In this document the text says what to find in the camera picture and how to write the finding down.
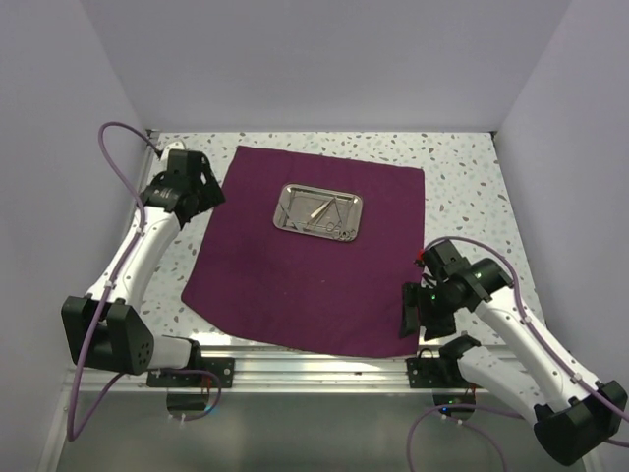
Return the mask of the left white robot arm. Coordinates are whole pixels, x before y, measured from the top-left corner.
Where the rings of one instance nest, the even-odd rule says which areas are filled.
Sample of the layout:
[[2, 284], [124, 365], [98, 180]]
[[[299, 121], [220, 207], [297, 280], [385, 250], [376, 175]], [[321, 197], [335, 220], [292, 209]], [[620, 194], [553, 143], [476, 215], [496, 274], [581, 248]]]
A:
[[187, 223], [225, 197], [202, 152], [170, 148], [166, 163], [141, 192], [143, 206], [107, 269], [84, 296], [66, 299], [61, 317], [76, 366], [129, 375], [169, 369], [190, 386], [204, 373], [198, 346], [152, 333], [139, 311], [166, 249]]

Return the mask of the purple surgical cloth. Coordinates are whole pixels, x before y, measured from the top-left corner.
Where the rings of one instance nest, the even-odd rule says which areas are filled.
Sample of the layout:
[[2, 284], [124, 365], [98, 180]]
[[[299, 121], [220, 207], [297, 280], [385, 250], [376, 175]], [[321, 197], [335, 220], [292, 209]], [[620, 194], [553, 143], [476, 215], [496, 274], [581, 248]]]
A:
[[[358, 235], [326, 240], [273, 224], [281, 190], [303, 184], [363, 200]], [[402, 286], [420, 273], [425, 174], [419, 168], [238, 147], [183, 303], [220, 331], [338, 356], [409, 356]]]

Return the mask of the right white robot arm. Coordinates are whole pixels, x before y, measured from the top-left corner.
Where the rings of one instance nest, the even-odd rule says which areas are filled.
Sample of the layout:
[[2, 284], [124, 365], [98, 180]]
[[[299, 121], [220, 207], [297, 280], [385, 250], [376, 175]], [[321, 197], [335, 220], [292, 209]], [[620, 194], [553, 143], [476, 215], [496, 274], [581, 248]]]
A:
[[[437, 355], [407, 359], [409, 386], [480, 386], [509, 406], [507, 416], [526, 421], [545, 452], [570, 466], [603, 443], [618, 441], [628, 414], [628, 394], [616, 381], [603, 382], [581, 364], [531, 315], [513, 265], [495, 249], [471, 263], [456, 248], [456, 236], [437, 238], [415, 263], [423, 281], [402, 288], [400, 337], [452, 339]], [[505, 342], [520, 369], [501, 361], [469, 334], [456, 332], [455, 315], [466, 309]]]

